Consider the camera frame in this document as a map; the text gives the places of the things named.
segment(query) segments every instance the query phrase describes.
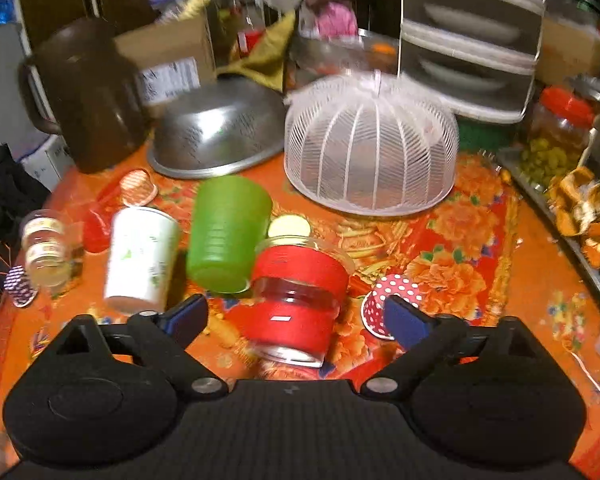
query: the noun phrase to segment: brown pitcher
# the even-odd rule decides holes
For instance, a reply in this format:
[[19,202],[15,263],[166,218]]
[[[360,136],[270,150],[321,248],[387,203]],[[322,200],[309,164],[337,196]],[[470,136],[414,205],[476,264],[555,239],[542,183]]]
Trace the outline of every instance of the brown pitcher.
[[[114,30],[100,18],[80,18],[36,48],[19,67],[20,93],[34,126],[62,135],[78,169],[94,173],[117,164],[147,134],[134,65],[121,56]],[[40,74],[58,123],[40,115],[29,85]]]

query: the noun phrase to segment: red polka dot paper cup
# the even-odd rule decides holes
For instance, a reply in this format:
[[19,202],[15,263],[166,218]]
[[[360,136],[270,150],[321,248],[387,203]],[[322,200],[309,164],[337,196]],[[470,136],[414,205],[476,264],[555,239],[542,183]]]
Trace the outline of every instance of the red polka dot paper cup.
[[365,328],[379,339],[394,340],[384,326],[384,300],[397,294],[416,307],[422,302],[418,284],[401,274],[389,274],[379,278],[360,306],[360,316]]

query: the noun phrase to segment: glass cup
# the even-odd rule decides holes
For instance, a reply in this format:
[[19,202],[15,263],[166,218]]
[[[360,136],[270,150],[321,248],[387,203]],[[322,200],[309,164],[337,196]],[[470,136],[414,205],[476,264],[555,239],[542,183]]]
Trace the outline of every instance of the glass cup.
[[71,275],[68,219],[61,212],[39,209],[22,221],[24,268],[35,288],[56,287]]
[[269,238],[256,252],[255,304],[242,333],[265,359],[321,367],[353,260],[323,240],[297,235]]
[[187,274],[212,292],[247,290],[255,248],[267,235],[273,204],[255,182],[238,175],[203,182],[193,208]]

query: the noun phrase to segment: metal screw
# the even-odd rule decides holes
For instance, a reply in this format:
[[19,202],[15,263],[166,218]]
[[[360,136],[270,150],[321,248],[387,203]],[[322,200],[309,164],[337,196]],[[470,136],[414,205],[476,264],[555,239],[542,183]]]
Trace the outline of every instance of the metal screw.
[[193,381],[191,387],[199,394],[214,394],[222,388],[222,381],[215,377],[202,377]]
[[369,379],[366,387],[376,394],[390,394],[398,389],[398,383],[389,377],[376,377]]

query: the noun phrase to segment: pink cloth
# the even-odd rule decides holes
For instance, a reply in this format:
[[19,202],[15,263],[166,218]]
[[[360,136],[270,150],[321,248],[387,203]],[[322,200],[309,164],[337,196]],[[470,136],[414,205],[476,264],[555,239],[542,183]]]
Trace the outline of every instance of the pink cloth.
[[324,6],[315,20],[315,26],[322,38],[358,35],[358,20],[353,10],[334,2]]

